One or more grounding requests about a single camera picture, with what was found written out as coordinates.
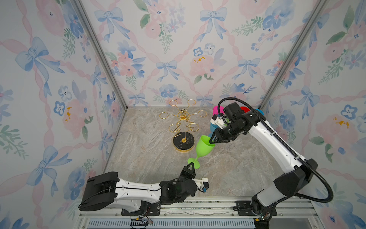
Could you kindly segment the green wine glass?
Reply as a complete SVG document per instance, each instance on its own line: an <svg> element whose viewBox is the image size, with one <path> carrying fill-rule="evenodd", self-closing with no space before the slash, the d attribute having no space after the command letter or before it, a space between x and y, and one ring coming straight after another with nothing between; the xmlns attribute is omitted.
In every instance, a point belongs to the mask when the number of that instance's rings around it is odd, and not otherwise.
<svg viewBox="0 0 366 229"><path fill-rule="evenodd" d="M210 143L210 139L209 136L202 135L196 145L196 158L189 158L187 160L188 164L193 164L195 169L200 168L198 159L210 154L215 147L215 144Z"/></svg>

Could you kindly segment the pink wine glass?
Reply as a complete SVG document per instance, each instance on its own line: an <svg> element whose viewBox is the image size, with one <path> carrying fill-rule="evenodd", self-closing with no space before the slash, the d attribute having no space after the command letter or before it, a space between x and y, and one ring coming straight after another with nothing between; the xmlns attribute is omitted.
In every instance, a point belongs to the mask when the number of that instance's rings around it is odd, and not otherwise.
<svg viewBox="0 0 366 229"><path fill-rule="evenodd" d="M214 108L213 108L213 111L212 111L212 114L213 115L220 115L220 114L224 114L225 112L224 112L224 107L222 107L222 106L215 106Z"/></svg>

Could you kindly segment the red wine glass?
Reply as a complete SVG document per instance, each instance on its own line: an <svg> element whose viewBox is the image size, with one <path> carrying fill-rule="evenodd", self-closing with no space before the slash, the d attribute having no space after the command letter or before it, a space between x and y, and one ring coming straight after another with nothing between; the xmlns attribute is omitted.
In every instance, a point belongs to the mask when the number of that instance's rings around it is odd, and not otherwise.
<svg viewBox="0 0 366 229"><path fill-rule="evenodd" d="M244 111L245 113L251 111L249 108L245 107L245 106L241 106L240 107L242 111Z"/></svg>

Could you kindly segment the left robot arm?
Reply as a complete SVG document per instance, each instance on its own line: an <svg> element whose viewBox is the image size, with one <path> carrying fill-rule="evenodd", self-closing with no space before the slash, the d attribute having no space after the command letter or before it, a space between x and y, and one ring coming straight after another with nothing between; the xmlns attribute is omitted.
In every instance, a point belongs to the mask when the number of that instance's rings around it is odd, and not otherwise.
<svg viewBox="0 0 366 229"><path fill-rule="evenodd" d="M129 213L145 213L149 206L182 203L196 192L206 193L208 179L195 179L194 164L185 166L178 178L154 184L134 183L108 172L87 180L80 211L98 211L111 206Z"/></svg>

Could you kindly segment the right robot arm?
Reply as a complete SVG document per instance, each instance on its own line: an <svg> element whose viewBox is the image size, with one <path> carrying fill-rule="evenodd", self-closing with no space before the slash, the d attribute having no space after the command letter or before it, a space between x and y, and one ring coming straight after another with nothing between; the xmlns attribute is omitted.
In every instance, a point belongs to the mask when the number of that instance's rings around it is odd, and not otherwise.
<svg viewBox="0 0 366 229"><path fill-rule="evenodd" d="M259 110L245 112L237 103L232 103L223 112L216 110L211 124L216 129L210 143L229 143L239 135L250 134L265 147L283 172L266 189L252 197L248 208L238 207L238 211L250 210L257 216L271 214L277 203L295 196L312 179L313 173L308 167L316 169L317 163L301 155L293 155L291 147L277 139L277 133Z"/></svg>

